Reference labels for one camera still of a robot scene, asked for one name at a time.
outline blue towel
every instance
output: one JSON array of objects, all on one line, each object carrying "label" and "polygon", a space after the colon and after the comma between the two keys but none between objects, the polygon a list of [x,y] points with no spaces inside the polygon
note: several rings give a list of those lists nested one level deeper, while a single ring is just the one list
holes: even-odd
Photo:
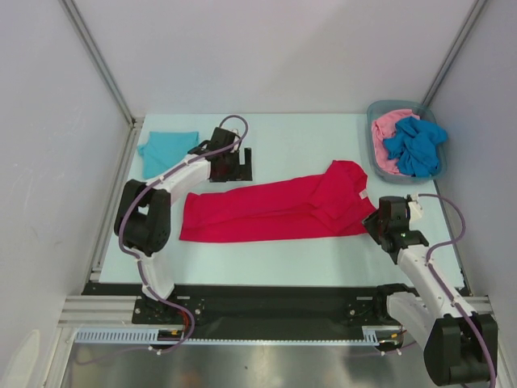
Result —
[{"label": "blue towel", "polygon": [[169,170],[199,143],[199,132],[151,132],[147,143],[137,147],[138,154],[144,159],[144,179]]},{"label": "blue towel", "polygon": [[436,146],[447,140],[447,133],[438,125],[414,117],[406,117],[395,124],[397,133],[384,139],[388,158],[398,158],[402,174],[427,177],[439,172]]}]

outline white panel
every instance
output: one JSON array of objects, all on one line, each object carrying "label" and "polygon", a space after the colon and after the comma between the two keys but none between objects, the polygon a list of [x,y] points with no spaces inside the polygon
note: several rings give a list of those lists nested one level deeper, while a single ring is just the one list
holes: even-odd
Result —
[{"label": "white panel", "polygon": [[0,376],[37,329],[36,386],[128,129],[58,1],[4,4],[0,49]]},{"label": "white panel", "polygon": [[488,294],[515,366],[517,341],[517,2],[492,2],[434,103],[451,137],[440,188],[464,210],[460,253]]},{"label": "white panel", "polygon": [[364,112],[423,98],[473,0],[77,0],[131,109]]}]

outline table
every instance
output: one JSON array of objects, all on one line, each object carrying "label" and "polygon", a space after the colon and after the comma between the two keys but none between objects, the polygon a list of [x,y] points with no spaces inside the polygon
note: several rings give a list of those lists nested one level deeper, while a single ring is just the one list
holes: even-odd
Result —
[{"label": "table", "polygon": [[[369,165],[366,116],[360,114],[245,114],[250,124],[243,146],[253,149],[254,181],[202,183],[194,192],[222,192],[244,185],[270,183],[323,173],[332,160],[357,162],[368,175],[368,195],[374,205],[381,196],[436,193],[433,182],[415,185],[386,183]],[[138,144],[149,132],[199,131],[209,139],[225,115],[147,115]],[[227,129],[242,132],[230,120]],[[142,180],[142,159],[135,154],[129,179]],[[429,243],[449,240],[447,223],[436,199],[422,198],[423,219],[414,224]],[[367,235],[343,238],[209,244],[179,241],[184,198],[172,207],[172,233],[162,254],[170,257],[174,282],[189,285],[280,285],[360,287],[406,283],[406,275]],[[455,287],[464,286],[452,247],[440,248],[435,259]],[[113,234],[99,278],[101,283],[140,283],[132,257],[118,248]]]}]

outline metal floor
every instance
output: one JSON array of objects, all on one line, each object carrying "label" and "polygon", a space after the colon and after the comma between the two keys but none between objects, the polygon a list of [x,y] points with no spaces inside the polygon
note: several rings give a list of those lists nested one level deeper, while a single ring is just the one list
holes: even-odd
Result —
[{"label": "metal floor", "polygon": [[[431,388],[422,351],[371,356],[371,348],[281,345],[184,345],[156,356],[128,352],[98,364],[74,358],[120,350],[117,345],[76,344],[61,388]],[[472,388],[487,386],[472,384]]]}]

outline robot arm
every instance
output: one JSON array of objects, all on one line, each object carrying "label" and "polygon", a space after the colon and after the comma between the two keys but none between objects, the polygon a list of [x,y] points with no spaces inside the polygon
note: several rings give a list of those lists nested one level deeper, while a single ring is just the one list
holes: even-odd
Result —
[{"label": "robot arm", "polygon": [[[165,171],[162,176],[145,182],[132,179],[124,186],[116,215],[115,234],[119,235],[124,215],[133,201],[147,188],[147,193],[129,215],[123,242],[127,248],[138,253],[145,278],[153,285],[154,292],[163,299],[167,299],[174,290],[174,271],[169,268],[170,260],[160,255],[170,237],[170,207],[178,198],[205,180],[227,182],[252,179],[251,149],[244,149],[245,163],[240,164],[240,145],[231,147],[237,137],[236,131],[215,128],[210,141],[203,141],[190,150],[182,162]],[[214,154],[214,151],[224,148],[229,149]],[[149,190],[148,186],[156,182],[156,179],[161,182]],[[155,299],[145,286],[142,291]]]},{"label": "robot arm", "polygon": [[382,197],[379,209],[364,220],[368,233],[411,279],[422,299],[419,301],[405,285],[381,286],[388,290],[383,310],[423,349],[427,372],[437,386],[487,381],[487,360],[458,306],[481,332],[495,365],[497,323],[490,314],[478,314],[445,280],[434,260],[427,259],[429,243],[420,231],[409,229],[414,202],[410,197]]}]

